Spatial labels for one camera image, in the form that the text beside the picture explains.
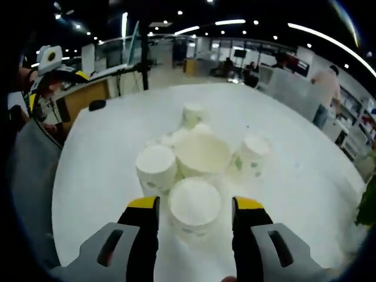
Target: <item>green plant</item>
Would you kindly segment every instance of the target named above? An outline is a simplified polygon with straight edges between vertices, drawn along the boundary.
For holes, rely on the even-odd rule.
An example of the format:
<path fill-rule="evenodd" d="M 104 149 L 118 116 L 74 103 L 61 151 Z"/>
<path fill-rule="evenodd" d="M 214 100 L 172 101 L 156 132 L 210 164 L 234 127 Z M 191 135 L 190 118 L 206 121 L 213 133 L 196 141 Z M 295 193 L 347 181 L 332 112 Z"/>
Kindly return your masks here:
<path fill-rule="evenodd" d="M 370 156 L 374 158 L 374 163 L 376 164 L 376 152 L 372 151 Z M 368 182 L 367 189 L 363 193 L 355 223 L 357 225 L 363 224 L 369 226 L 376 223 L 376 167 L 374 175 Z"/>

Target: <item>black pole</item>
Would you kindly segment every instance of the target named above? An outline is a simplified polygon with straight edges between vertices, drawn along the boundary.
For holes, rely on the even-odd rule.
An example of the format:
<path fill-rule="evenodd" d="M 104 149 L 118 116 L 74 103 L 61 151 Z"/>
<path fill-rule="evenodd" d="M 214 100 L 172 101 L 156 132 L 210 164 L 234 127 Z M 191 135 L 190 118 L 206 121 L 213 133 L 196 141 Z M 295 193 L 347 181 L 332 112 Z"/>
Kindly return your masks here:
<path fill-rule="evenodd" d="M 147 41 L 147 22 L 145 20 L 140 21 L 140 36 L 141 36 L 141 66 L 142 66 L 142 84 L 143 90 L 149 89 L 149 80 L 147 79 L 147 72 L 149 71 L 149 63 L 147 59 L 147 53 L 149 51 L 149 45 Z"/>

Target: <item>white tablecloth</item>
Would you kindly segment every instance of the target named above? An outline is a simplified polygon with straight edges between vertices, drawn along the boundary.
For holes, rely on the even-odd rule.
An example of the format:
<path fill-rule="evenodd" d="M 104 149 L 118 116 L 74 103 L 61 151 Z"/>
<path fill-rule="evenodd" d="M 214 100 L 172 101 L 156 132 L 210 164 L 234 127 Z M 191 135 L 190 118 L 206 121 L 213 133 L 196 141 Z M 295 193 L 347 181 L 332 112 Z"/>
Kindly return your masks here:
<path fill-rule="evenodd" d="M 155 281 L 221 281 L 235 275 L 231 197 L 264 204 L 310 247 L 323 267 L 342 259 L 341 238 L 359 204 L 364 182 L 343 152 L 315 126 L 276 100 L 232 83 L 183 85 L 107 101 L 80 112 L 66 140 L 52 199 L 53 235 L 63 266 L 79 246 L 126 205 L 142 197 L 135 160 L 144 143 L 177 129 L 183 105 L 202 104 L 214 133 L 235 150 L 248 134 L 271 140 L 273 155 L 257 183 L 230 187 L 211 236 L 188 246 L 170 232 L 162 211 Z"/>

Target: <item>white paper cup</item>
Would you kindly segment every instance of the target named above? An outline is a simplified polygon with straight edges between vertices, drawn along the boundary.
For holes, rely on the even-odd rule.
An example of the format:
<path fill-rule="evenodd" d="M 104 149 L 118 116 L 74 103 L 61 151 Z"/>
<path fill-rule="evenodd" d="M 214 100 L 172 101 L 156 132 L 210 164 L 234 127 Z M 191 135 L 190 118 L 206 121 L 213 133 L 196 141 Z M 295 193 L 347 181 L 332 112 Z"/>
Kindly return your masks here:
<path fill-rule="evenodd" d="M 182 126 L 192 129 L 198 123 L 204 121 L 205 117 L 205 111 L 200 105 L 194 103 L 185 104 L 182 114 Z"/>
<path fill-rule="evenodd" d="M 233 154 L 230 170 L 243 180 L 260 177 L 271 151 L 271 144 L 267 139 L 248 136 Z"/>
<path fill-rule="evenodd" d="M 176 183 L 168 202 L 171 224 L 183 241 L 207 235 L 221 208 L 217 189 L 200 177 L 186 178 Z"/>
<path fill-rule="evenodd" d="M 165 196 L 175 182 L 175 155 L 166 146 L 149 146 L 139 153 L 136 171 L 145 196 Z"/>
<path fill-rule="evenodd" d="M 222 173 L 231 161 L 227 143 L 206 133 L 189 134 L 174 145 L 174 152 L 185 177 Z"/>

